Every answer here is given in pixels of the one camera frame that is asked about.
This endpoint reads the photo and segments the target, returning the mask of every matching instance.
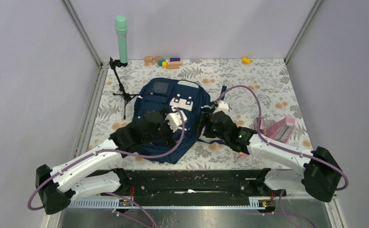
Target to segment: black tripod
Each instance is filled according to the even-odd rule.
[[[120,78],[119,78],[119,75],[117,75],[117,72],[116,72],[116,67],[121,67],[122,66],[122,64],[120,63],[120,61],[119,60],[113,60],[112,57],[110,57],[109,65],[110,65],[110,68],[115,73],[117,80],[119,81],[119,91],[122,92],[122,93],[121,94],[113,93],[113,95],[115,95],[115,96],[122,96],[123,99],[124,99],[124,116],[123,116],[123,119],[125,120],[126,119],[126,105],[131,100],[133,100],[133,98],[135,96],[137,96],[138,94],[129,94],[129,93],[126,93],[126,91],[124,90],[124,86],[121,83]]]

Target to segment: gray wall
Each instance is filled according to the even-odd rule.
[[[0,228],[41,226],[35,169],[70,159],[96,70],[60,1],[0,0]]]
[[[324,1],[289,72],[313,145],[349,177],[349,228],[369,227],[369,0]]]
[[[128,58],[283,58],[315,0],[71,0],[102,60],[118,58],[114,18],[128,22]]]

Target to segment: navy blue backpack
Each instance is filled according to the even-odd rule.
[[[161,112],[163,108],[174,105],[181,108],[187,117],[185,137],[172,154],[162,158],[150,159],[152,161],[176,164],[198,140],[199,136],[192,128],[197,127],[202,111],[212,112],[213,103],[210,95],[194,82],[162,77],[154,78],[141,89],[134,104],[133,120],[147,111]],[[172,138],[177,141],[180,133],[180,130],[176,131]],[[172,146],[166,145],[163,141],[156,141],[143,145],[138,153],[141,155],[159,155],[171,148]]]

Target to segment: mint green microphone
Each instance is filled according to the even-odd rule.
[[[127,66],[127,20],[125,16],[117,16],[115,21],[117,42],[119,44],[120,63],[122,67]]]

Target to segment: floral tablecloth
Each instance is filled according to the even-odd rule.
[[[138,93],[154,77],[186,79],[201,85],[216,99],[222,86],[249,86],[262,104],[262,116],[266,127],[284,117],[293,117],[296,126],[288,144],[311,148],[305,123],[299,109],[290,77],[283,59],[253,59],[245,65],[240,59],[193,59],[183,60],[180,69],[167,70],[156,64],[145,64],[143,60],[132,60],[128,67],[118,68],[117,73],[125,85],[126,92]],[[119,96],[118,82],[111,69],[97,111],[89,149],[101,143],[116,129],[126,126],[132,119],[134,101],[127,105],[126,120],[123,120],[124,101]],[[252,94],[246,89],[234,89],[227,93],[225,101],[230,104],[230,116],[238,126],[253,128],[258,109]],[[197,142],[177,164],[158,163],[139,157],[126,157],[120,162],[106,165],[104,169],[262,169],[287,168],[264,157],[240,157],[228,147],[219,144]]]

